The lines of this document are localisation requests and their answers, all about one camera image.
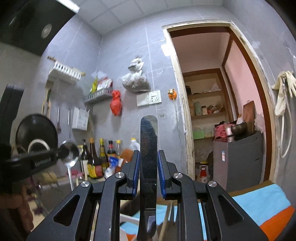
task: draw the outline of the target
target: ladle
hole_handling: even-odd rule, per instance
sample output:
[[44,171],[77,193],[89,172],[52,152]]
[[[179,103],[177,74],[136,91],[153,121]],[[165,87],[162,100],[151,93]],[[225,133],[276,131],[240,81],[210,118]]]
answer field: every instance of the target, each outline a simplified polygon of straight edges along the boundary
[[71,141],[64,141],[60,148],[66,148],[69,150],[69,155],[66,158],[61,159],[61,161],[65,164],[65,166],[68,169],[68,175],[70,179],[70,185],[71,185],[71,190],[74,190],[74,183],[72,180],[72,174],[71,174],[71,167],[75,165],[75,163],[80,160],[81,158],[81,153],[78,149],[78,147],[75,145],[75,143]]

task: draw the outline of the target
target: wooden shelf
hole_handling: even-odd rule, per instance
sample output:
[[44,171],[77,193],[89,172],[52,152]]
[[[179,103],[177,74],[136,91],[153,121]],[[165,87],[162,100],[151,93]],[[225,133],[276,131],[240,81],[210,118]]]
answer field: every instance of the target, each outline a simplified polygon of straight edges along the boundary
[[203,119],[203,118],[210,118],[210,117],[216,117],[216,116],[221,116],[221,115],[226,115],[226,111],[218,112],[215,114],[207,114],[207,115],[197,115],[197,116],[192,116],[191,120],[198,120],[198,119]]
[[193,139],[194,141],[196,140],[204,140],[204,139],[213,139],[214,140],[215,137],[204,137],[204,138],[200,138],[200,139]]
[[205,98],[205,97],[213,97],[213,96],[219,96],[222,95],[223,91],[213,91],[213,92],[206,92],[206,93],[197,93],[193,95],[187,95],[188,99],[199,99],[199,98]]

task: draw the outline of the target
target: pink wall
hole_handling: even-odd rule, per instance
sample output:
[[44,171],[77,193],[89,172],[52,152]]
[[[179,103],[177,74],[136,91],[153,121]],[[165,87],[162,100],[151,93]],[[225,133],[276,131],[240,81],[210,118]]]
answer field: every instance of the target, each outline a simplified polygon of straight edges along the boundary
[[191,34],[173,38],[182,72],[220,68],[228,39],[228,33]]
[[225,69],[234,91],[239,113],[242,114],[243,105],[248,100],[253,100],[256,112],[261,114],[263,112],[262,105],[254,78],[235,42],[232,43]]

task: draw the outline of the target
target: range hood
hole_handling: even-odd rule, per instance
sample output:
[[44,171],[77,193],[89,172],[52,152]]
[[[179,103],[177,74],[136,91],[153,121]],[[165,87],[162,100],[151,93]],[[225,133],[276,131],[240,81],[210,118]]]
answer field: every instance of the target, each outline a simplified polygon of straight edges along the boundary
[[0,42],[39,56],[79,10],[70,0],[1,1]]

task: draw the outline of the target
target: blue gripper pad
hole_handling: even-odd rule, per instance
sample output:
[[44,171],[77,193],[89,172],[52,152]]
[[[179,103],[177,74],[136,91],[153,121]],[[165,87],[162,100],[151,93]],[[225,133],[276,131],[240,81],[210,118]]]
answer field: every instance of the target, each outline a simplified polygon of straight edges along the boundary
[[157,152],[157,168],[158,168],[158,176],[159,176],[161,194],[163,196],[163,199],[165,199],[165,197],[166,197],[165,173],[163,170],[163,163],[161,160],[160,151]]
[[136,197],[137,190],[138,190],[138,181],[139,181],[139,174],[140,174],[140,160],[141,160],[141,153],[138,152],[136,166],[135,166],[135,172],[133,174],[133,191],[132,191],[132,195],[133,195],[134,198]]

